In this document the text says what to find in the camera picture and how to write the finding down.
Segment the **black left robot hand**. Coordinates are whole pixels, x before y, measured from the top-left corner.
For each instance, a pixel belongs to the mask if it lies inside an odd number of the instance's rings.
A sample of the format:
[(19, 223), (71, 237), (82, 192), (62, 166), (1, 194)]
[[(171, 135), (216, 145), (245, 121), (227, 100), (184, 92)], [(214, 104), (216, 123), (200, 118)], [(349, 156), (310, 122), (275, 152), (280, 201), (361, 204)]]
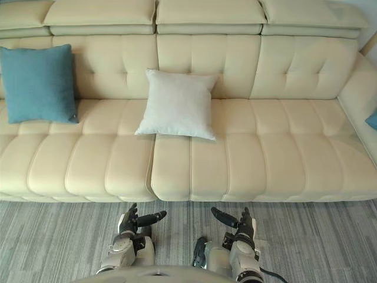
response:
[(118, 234), (122, 234), (127, 231), (136, 234), (138, 228), (151, 226), (167, 216), (167, 212), (164, 210), (144, 216), (139, 216), (137, 211), (137, 204), (133, 203), (129, 210), (120, 216), (117, 226)]

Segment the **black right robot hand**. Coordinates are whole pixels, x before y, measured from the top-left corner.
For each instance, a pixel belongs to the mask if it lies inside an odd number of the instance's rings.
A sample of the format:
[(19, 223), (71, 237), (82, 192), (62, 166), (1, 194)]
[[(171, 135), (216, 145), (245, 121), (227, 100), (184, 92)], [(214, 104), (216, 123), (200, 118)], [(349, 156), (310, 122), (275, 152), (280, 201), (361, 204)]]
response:
[(215, 207), (211, 208), (211, 213), (221, 223), (231, 228), (237, 229), (237, 233), (245, 234), (249, 238), (254, 237), (256, 221), (250, 216), (248, 208), (244, 208), (240, 219), (237, 219), (236, 217), (229, 215), (228, 213), (222, 212)]

